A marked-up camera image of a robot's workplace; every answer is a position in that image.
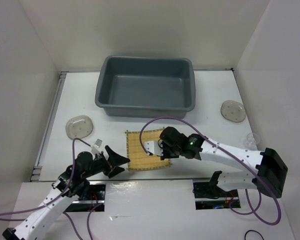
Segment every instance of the gray plastic tub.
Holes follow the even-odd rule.
[[[109,56],[95,104],[109,116],[184,118],[196,105],[192,63],[186,58]]]

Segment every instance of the white tabletop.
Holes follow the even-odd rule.
[[[220,113],[226,100],[242,103],[232,71],[195,71],[196,105],[184,120],[193,124],[204,135],[221,143],[243,148],[245,136],[251,132],[248,118],[241,123],[224,119]],[[42,165],[40,181],[55,181],[72,164],[71,140],[66,135],[68,120],[80,115],[92,119],[94,129],[84,140],[90,144],[96,139],[103,140],[116,153],[127,156],[125,131],[139,131],[148,118],[110,117],[95,104],[96,86],[99,72],[68,73],[64,80],[60,100],[53,121],[51,134],[39,159]],[[179,132],[190,135],[193,131],[173,120],[160,120],[148,126],[148,130],[173,126]],[[81,143],[76,144],[76,153],[89,151]],[[234,171],[234,168],[215,162],[195,159],[172,159],[172,166],[152,171],[125,171],[115,180],[141,179],[193,179],[210,178],[214,171]],[[106,180],[102,173],[90,180]]]
[[[14,210],[38,206],[51,188],[51,182],[23,183]],[[243,240],[246,231],[260,232],[265,240],[294,240],[283,208],[278,225],[269,226],[254,215],[239,216],[230,209],[196,210],[192,180],[140,180],[106,183],[105,210],[94,212],[90,227],[94,240]],[[257,205],[258,193],[251,190],[252,204]],[[242,212],[249,212],[244,191],[239,191]],[[274,201],[262,196],[258,214],[267,221],[277,218]],[[82,238],[87,232],[87,212],[69,214]],[[19,214],[26,218],[28,213]],[[18,223],[11,222],[10,227]],[[52,225],[45,240],[77,239],[65,216]],[[247,240],[260,240],[251,234]]]

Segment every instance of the bamboo mat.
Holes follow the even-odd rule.
[[[158,141],[164,128],[143,131],[142,142]],[[128,170],[149,171],[170,167],[170,159],[160,160],[159,156],[147,156],[139,142],[139,131],[126,131],[126,154],[130,159]]]

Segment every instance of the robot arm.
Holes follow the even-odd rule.
[[[238,169],[237,172],[215,171],[209,182],[211,188],[218,187],[225,192],[234,189],[258,189],[262,194],[270,196],[264,186],[244,166],[219,147],[239,158],[250,167],[272,190],[276,198],[281,198],[288,168],[273,149],[265,151],[245,150],[211,140],[216,146],[204,141],[198,134],[186,137],[174,127],[165,128],[159,141],[146,141],[144,147],[149,155],[160,156],[161,160],[178,158],[213,161]]]
[[[33,212],[16,228],[7,228],[2,234],[3,237],[6,240],[43,239],[51,225],[72,202],[89,192],[90,183],[87,181],[88,177],[104,173],[109,178],[112,178],[123,172],[124,168],[119,166],[130,162],[130,160],[118,155],[109,146],[105,146],[105,150],[108,153],[108,159],[105,158],[103,152],[96,151],[93,148],[94,156],[90,152],[79,153],[75,160],[72,180],[73,166],[70,165],[59,176],[58,180],[52,184],[49,194],[39,205],[42,208]]]

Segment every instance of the clear plastic lid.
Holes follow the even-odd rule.
[[[81,115],[71,118],[65,125],[65,132],[68,138],[83,139],[89,136],[94,129],[94,125],[90,117]]]
[[[234,123],[241,123],[247,116],[244,106],[232,100],[223,102],[220,111],[225,119]]]

